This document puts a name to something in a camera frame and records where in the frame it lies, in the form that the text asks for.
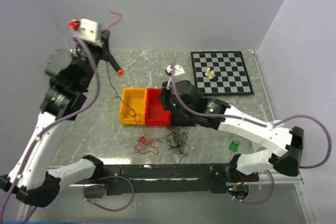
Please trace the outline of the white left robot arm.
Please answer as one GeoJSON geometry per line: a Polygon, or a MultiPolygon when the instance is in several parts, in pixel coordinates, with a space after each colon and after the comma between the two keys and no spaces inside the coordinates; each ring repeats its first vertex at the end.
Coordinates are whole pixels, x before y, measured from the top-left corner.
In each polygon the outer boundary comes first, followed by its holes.
{"type": "Polygon", "coordinates": [[[85,104],[85,93],[91,79],[99,76],[99,61],[111,58],[109,37],[110,31],[104,30],[97,45],[82,39],[75,49],[58,49],[48,57],[45,73],[50,88],[40,106],[35,129],[15,167],[1,176],[1,189],[9,196],[14,194],[26,205],[44,208],[72,184],[103,179],[103,161],[92,155],[62,168],[48,167],[69,126],[93,104],[85,104]]]}

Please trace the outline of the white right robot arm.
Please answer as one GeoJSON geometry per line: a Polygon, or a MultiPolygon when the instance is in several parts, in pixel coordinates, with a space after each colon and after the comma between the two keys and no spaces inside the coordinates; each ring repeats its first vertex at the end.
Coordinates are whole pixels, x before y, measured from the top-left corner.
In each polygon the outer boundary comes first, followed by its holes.
{"type": "Polygon", "coordinates": [[[175,85],[163,82],[158,99],[165,110],[176,111],[202,127],[238,135],[263,148],[251,154],[234,155],[228,168],[232,180],[241,181],[254,172],[269,169],[289,177],[299,174],[304,137],[302,128],[274,126],[224,101],[204,98],[187,80],[175,85]]]}

